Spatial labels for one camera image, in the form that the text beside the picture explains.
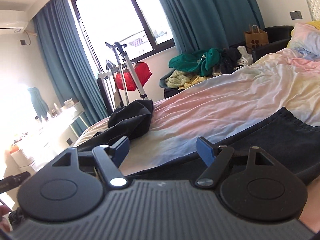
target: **power cord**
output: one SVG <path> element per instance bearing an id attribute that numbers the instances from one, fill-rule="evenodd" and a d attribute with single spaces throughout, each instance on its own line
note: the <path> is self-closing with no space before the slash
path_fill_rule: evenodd
<path id="1" fill-rule="evenodd" d="M 29 45 L 31 44 L 30 36 L 29 36 L 29 34 L 28 34 L 26 31 L 24 31 L 24 32 L 28 35 L 28 38 L 29 38 L 29 44 L 25 44 L 25 45 L 29 46 Z"/>

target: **headboard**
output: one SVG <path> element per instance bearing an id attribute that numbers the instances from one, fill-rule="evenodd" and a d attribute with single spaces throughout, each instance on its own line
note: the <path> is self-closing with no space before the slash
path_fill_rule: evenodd
<path id="1" fill-rule="evenodd" d="M 313 21 L 320 21 L 320 0 L 307 0 Z"/>
<path id="2" fill-rule="evenodd" d="M 97 84 L 109 115 L 111 115 L 116 108 L 124 106 L 113 75 L 112 70 L 108 70 L 107 72 L 98 74 L 97 78 Z"/>

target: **yellow pillow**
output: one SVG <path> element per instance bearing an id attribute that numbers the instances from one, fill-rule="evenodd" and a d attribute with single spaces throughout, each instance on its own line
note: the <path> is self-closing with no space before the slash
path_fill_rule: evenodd
<path id="1" fill-rule="evenodd" d="M 312 25 L 313 27 L 316 27 L 318 30 L 320 30 L 320 21 L 308 22 L 307 24 Z"/>

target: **finger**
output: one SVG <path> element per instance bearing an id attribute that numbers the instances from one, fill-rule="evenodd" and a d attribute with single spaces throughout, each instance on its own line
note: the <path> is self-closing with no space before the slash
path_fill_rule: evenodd
<path id="1" fill-rule="evenodd" d="M 2 218 L 2 221 L 0 222 L 0 228 L 7 233 L 10 232 L 10 225 L 7 219 Z"/>
<path id="2" fill-rule="evenodd" d="M 7 206 L 0 206 L 0 216 L 8 214 L 10 212 L 10 208 Z"/>

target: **ribbed plastic surface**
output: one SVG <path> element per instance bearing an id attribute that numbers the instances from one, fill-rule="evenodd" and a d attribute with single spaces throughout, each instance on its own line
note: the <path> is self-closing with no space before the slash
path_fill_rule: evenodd
<path id="1" fill-rule="evenodd" d="M 261 225 L 241 220 L 216 195 L 189 181 L 136 181 L 108 194 L 87 217 L 65 224 L 27 221 L 13 233 L 23 240 L 304 240 L 313 236 L 292 220 Z"/>
<path id="2" fill-rule="evenodd" d="M 313 21 L 320 20 L 320 0 L 307 0 L 308 7 Z"/>

